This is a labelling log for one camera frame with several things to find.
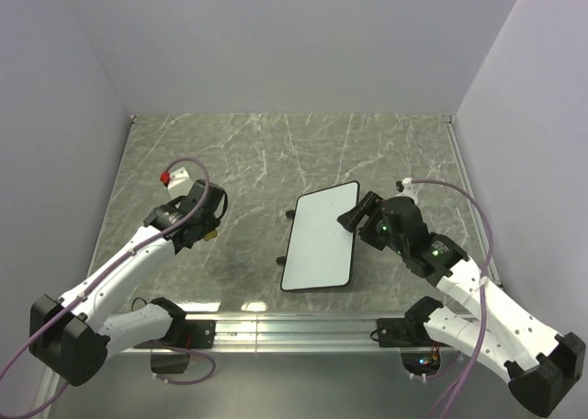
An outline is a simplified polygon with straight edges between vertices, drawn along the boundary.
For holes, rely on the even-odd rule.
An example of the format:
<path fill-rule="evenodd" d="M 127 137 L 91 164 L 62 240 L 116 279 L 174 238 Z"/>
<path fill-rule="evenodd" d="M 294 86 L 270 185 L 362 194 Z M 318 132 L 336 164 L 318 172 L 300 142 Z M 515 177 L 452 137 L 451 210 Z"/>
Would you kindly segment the white whiteboard black frame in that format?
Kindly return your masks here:
<path fill-rule="evenodd" d="M 359 200 L 360 185 L 350 181 L 298 197 L 288 211 L 292 220 L 288 247 L 277 259 L 285 292 L 337 289 L 352 276 L 355 235 L 337 221 Z"/>

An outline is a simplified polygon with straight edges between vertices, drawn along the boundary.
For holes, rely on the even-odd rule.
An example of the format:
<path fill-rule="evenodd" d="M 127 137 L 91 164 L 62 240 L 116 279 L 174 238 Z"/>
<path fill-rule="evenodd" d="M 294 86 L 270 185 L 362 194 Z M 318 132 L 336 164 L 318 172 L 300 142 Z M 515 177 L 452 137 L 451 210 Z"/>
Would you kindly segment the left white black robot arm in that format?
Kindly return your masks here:
<path fill-rule="evenodd" d="M 190 326 L 186 312 L 166 298 L 153 299 L 137 311 L 114 310 L 162 263 L 214 238 L 227 208 L 226 191 L 199 179 L 187 194 L 153 209 L 94 274 L 58 299 L 43 295 L 32 305 L 30 354 L 78 387 L 108 359 L 136 345 L 209 348 L 209 335 Z"/>

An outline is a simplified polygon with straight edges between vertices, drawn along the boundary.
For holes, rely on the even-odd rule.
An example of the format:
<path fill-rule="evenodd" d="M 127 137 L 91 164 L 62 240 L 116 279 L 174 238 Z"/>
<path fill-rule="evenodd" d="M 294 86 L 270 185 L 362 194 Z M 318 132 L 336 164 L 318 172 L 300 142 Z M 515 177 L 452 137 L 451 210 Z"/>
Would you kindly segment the yellow black whiteboard eraser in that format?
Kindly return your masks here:
<path fill-rule="evenodd" d="M 211 231 L 211 232 L 207 233 L 207 234 L 206 234 L 206 235 L 203 237 L 203 240 L 204 240 L 205 242 L 208 242 L 208 241 L 210 241 L 210 240 L 213 240 L 213 239 L 215 239 L 217 236 L 218 236 L 218 232 L 217 232 L 216 230 L 213 230 L 213 231 Z"/>

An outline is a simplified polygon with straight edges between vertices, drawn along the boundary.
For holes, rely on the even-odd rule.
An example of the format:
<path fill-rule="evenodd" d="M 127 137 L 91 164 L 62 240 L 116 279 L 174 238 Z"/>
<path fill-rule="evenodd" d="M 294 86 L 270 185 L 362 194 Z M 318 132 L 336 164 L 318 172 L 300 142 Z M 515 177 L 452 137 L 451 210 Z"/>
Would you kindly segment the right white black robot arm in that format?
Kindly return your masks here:
<path fill-rule="evenodd" d="M 463 306 L 473 321 L 425 296 L 405 314 L 416 345 L 431 340 L 472 357 L 506 382 L 530 413 L 547 418 L 582 376 L 585 342 L 531 315 L 491 280 L 449 237 L 432 232 L 415 200 L 368 192 L 338 223 L 372 247 L 389 248 L 417 277 Z"/>

